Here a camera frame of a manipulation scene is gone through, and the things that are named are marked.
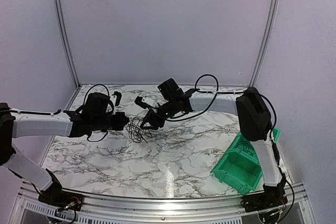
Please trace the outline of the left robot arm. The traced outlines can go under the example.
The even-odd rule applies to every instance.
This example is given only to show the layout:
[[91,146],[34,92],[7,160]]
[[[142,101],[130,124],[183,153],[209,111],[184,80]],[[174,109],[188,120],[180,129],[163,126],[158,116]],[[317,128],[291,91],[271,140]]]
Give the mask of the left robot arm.
[[94,131],[122,131],[129,118],[116,111],[122,98],[99,92],[86,94],[83,104],[74,111],[37,112],[11,109],[1,103],[1,165],[38,189],[39,200],[61,206],[78,201],[80,195],[63,190],[60,181],[21,153],[12,143],[23,136],[90,137]]

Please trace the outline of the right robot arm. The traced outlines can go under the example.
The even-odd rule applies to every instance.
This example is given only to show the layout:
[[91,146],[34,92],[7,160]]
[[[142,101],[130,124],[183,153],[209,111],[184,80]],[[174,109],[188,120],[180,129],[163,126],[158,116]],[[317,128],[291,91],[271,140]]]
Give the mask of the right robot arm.
[[281,170],[280,154],[276,144],[274,128],[277,117],[270,101],[254,87],[243,91],[207,92],[197,87],[183,91],[174,79],[160,84],[158,89],[165,103],[158,104],[152,99],[137,97],[135,103],[147,109],[141,128],[158,130],[165,122],[178,122],[176,114],[195,112],[200,116],[207,111],[236,115],[242,137],[255,150],[263,173],[263,192],[244,199],[246,206],[272,207],[287,203],[286,175]]

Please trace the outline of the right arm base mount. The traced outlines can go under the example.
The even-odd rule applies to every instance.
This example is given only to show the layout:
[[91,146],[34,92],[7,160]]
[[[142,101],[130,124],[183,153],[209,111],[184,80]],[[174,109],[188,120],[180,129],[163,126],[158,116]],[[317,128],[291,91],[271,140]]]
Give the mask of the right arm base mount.
[[288,202],[284,189],[285,184],[286,182],[279,183],[277,186],[263,185],[262,192],[243,196],[240,205],[245,212],[283,206]]

